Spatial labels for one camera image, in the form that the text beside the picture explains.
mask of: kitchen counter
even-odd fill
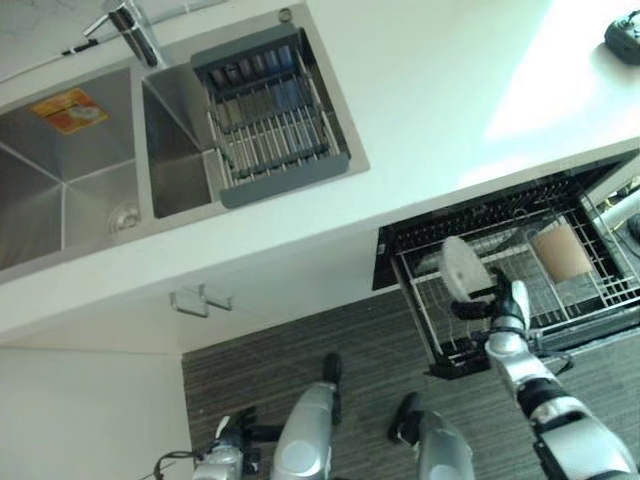
[[[155,31],[168,44],[290,3],[231,0]],[[640,68],[601,45],[634,1],[307,3],[370,170],[1,284],[0,338],[640,145]],[[96,47],[0,84],[0,102],[128,56]]]

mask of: sink drain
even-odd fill
[[[140,221],[140,211],[135,202],[124,202],[109,215],[109,233],[117,233],[135,227]]]

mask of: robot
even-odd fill
[[[454,301],[451,309],[461,319],[491,319],[485,351],[531,426],[533,447],[546,476],[551,480],[640,480],[628,448],[569,395],[529,350],[531,314],[525,284],[510,281],[499,269],[492,273],[495,286],[472,296],[491,301]],[[340,357],[329,354],[322,381],[302,395],[284,427],[255,425],[253,408],[225,417],[204,454],[171,452],[161,457],[155,479],[163,478],[163,459],[196,458],[193,480],[240,480],[257,470],[253,444],[277,441],[271,480],[327,480],[331,430],[341,416],[341,370]],[[462,433],[437,413],[420,409],[415,393],[398,407],[388,437],[417,451],[418,480],[475,480],[472,451]]]
[[[326,480],[331,470],[331,430],[341,420],[339,391],[342,361],[335,353],[324,359],[322,381],[311,385],[291,411],[286,424],[257,425],[256,409],[226,416],[215,440],[203,453],[170,452],[154,468],[155,480],[163,480],[161,462],[193,458],[192,480],[241,480],[258,472],[259,448],[255,444],[277,442],[271,480]]]
[[[491,318],[485,351],[491,366],[529,421],[540,465],[551,480],[640,479],[622,441],[530,352],[529,298],[523,282],[493,269],[497,285],[491,302],[456,302],[461,319]],[[417,394],[398,407],[389,439],[418,451],[419,480],[474,480],[472,452],[464,436],[438,414],[421,410]]]

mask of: robot leg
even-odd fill
[[[325,358],[323,381],[298,400],[273,457],[271,480],[325,480],[331,469],[331,428],[339,422],[340,358]]]
[[[418,408],[416,393],[405,397],[389,428],[389,439],[418,455],[418,480],[474,480],[472,451],[462,433],[430,410]]]

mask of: dish rack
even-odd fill
[[[238,207],[340,175],[349,151],[304,31],[291,24],[191,59],[222,175]]]
[[[545,177],[382,230],[378,283],[381,264],[388,261],[414,315],[431,374],[456,378],[489,367],[482,348],[489,320],[454,317],[437,270],[442,243],[451,235],[463,238],[487,268],[524,281],[533,347],[567,350],[640,324],[640,264],[600,221],[585,193],[585,185],[610,168]],[[577,234],[592,271],[554,283],[531,240],[563,224]]]

